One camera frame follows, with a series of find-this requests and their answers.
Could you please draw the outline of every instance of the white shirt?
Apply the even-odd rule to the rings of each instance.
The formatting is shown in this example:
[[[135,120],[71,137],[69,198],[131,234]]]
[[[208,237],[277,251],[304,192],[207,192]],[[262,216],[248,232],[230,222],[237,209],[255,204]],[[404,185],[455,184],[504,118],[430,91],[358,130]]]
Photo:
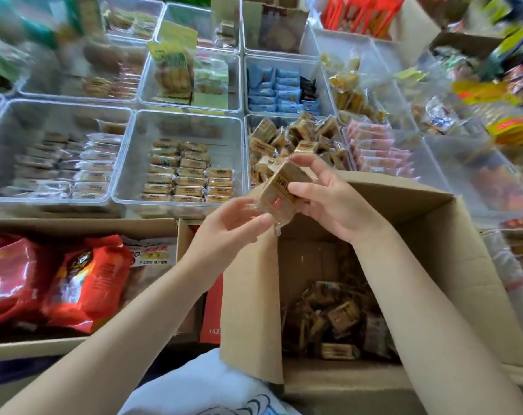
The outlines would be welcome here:
[[[119,415],[300,415],[215,349],[135,390]]]

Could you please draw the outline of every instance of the person's right hand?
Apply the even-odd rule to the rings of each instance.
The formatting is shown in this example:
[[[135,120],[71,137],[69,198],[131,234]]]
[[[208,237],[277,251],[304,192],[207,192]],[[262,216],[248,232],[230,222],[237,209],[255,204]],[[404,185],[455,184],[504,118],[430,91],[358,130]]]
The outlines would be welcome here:
[[[294,154],[290,161],[309,167],[317,176],[313,183],[289,183],[289,191],[306,200],[299,211],[339,239],[352,244],[369,232],[389,226],[386,219],[320,157]]]

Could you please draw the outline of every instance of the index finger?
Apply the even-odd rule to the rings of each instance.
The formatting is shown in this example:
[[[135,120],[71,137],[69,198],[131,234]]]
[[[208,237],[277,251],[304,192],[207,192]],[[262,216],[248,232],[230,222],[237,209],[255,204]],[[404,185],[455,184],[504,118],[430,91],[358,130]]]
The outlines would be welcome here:
[[[325,185],[331,181],[332,168],[321,157],[309,153],[296,153],[290,156],[289,160],[300,167],[309,167]]]

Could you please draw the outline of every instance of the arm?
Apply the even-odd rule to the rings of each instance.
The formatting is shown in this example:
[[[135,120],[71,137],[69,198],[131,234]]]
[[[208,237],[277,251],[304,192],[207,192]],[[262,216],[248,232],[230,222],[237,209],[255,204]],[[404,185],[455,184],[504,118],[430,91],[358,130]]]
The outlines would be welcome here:
[[[235,199],[210,214],[172,270],[11,399],[0,415],[117,413],[196,300],[242,247],[273,224],[248,203]]]
[[[320,158],[292,160],[311,167],[318,180],[292,182],[289,190],[308,200],[302,213],[354,247],[429,415],[523,415],[521,391],[392,225]]]

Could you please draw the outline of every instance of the orange package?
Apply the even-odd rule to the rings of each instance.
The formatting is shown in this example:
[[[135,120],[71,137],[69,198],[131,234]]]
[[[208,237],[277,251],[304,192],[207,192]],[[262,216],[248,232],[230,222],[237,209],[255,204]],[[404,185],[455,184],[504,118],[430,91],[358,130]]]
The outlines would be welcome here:
[[[57,265],[49,248],[20,236],[0,236],[0,323],[43,321],[40,309]]]
[[[65,255],[42,311],[50,326],[92,333],[117,312],[133,253],[117,235],[86,239]]]

